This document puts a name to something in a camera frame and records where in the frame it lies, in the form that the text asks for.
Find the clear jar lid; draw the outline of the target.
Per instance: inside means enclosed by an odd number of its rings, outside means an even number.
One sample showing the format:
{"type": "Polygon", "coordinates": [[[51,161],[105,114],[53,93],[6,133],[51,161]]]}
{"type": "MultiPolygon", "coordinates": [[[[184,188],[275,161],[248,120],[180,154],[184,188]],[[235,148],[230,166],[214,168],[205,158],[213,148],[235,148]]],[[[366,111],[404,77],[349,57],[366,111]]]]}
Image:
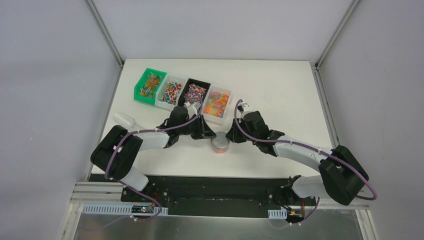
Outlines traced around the clear jar lid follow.
{"type": "Polygon", "coordinates": [[[230,146],[230,141],[226,138],[226,133],[224,131],[217,131],[216,137],[211,139],[210,144],[211,146],[220,148],[230,146]]]}

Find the clear plastic jar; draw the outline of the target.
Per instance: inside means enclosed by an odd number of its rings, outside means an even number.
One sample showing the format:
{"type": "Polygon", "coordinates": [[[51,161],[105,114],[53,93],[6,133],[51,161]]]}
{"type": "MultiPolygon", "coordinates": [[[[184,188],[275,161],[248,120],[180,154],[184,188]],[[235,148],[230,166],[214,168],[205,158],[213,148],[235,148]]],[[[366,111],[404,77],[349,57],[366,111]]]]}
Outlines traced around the clear plastic jar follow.
{"type": "Polygon", "coordinates": [[[224,147],[216,147],[216,146],[212,146],[211,148],[212,148],[212,150],[213,150],[215,153],[217,153],[217,154],[223,154],[223,153],[225,153],[225,152],[227,152],[227,151],[228,151],[229,146],[224,146],[224,147]]]}

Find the translucent plastic scoop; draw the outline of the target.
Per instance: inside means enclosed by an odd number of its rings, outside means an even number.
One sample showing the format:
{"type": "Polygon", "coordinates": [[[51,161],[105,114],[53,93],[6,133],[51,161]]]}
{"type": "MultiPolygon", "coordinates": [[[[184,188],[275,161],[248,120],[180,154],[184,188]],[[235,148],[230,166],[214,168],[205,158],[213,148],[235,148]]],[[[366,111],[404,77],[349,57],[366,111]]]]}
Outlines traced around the translucent plastic scoop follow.
{"type": "Polygon", "coordinates": [[[124,112],[115,113],[112,116],[112,119],[118,125],[127,129],[129,132],[135,132],[135,131],[139,132],[139,131],[145,129],[142,126],[140,126],[133,117],[131,117],[130,115],[128,115],[124,112]]]}

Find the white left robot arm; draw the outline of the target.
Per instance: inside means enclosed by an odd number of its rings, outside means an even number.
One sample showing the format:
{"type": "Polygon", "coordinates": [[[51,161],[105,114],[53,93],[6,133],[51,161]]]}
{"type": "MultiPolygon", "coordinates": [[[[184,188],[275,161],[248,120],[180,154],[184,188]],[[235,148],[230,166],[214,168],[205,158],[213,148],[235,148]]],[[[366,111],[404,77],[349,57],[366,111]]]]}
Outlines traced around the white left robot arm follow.
{"type": "Polygon", "coordinates": [[[90,161],[104,171],[106,179],[132,187],[134,197],[144,203],[152,198],[153,189],[147,185],[148,177],[133,166],[136,156],[145,150],[170,148],[185,135],[194,140],[217,136],[195,107],[176,106],[155,129],[113,126],[92,152],[90,161]]]}

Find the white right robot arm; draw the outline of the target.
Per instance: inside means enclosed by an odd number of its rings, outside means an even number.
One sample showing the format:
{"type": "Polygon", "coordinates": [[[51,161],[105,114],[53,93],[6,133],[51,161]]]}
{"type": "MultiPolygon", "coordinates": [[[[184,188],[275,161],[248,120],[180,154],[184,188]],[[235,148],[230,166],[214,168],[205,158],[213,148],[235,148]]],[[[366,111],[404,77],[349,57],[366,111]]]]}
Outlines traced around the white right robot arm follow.
{"type": "Polygon", "coordinates": [[[313,146],[269,129],[259,111],[233,111],[233,121],[226,137],[233,143],[252,142],[262,153],[293,160],[314,169],[314,176],[296,175],[282,188],[284,200],[296,205],[306,197],[328,197],[348,206],[367,186],[375,200],[377,193],[370,185],[369,175],[344,145],[335,148],[313,146]]]}

